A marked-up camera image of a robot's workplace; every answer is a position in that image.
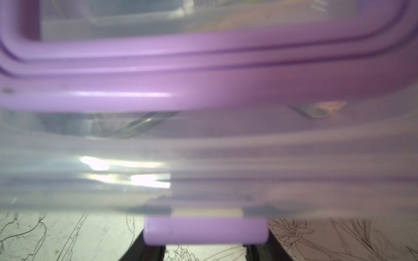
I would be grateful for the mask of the purple toolbox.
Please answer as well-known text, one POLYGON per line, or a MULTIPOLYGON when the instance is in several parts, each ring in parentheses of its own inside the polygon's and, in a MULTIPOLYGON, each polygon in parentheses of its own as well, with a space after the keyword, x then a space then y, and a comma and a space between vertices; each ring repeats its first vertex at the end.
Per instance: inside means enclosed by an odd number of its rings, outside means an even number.
POLYGON ((415 218, 418 3, 2 1, 1 209, 155 245, 415 218))

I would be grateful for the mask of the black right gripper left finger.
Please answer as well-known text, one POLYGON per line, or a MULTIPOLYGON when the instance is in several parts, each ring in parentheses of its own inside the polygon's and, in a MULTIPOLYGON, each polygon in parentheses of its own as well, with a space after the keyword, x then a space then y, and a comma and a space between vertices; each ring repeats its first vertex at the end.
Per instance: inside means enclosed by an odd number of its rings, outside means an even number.
POLYGON ((119 261, 164 261, 165 251, 165 246, 147 245, 142 231, 119 261))

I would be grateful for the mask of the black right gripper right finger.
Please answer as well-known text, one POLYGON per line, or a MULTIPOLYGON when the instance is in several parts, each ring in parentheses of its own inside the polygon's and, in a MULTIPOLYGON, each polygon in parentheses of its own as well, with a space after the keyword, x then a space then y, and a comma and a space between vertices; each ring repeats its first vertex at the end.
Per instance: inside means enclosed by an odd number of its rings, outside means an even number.
POLYGON ((272 231, 269 231, 268 240, 264 244, 246 246, 246 261, 293 261, 293 259, 272 231))

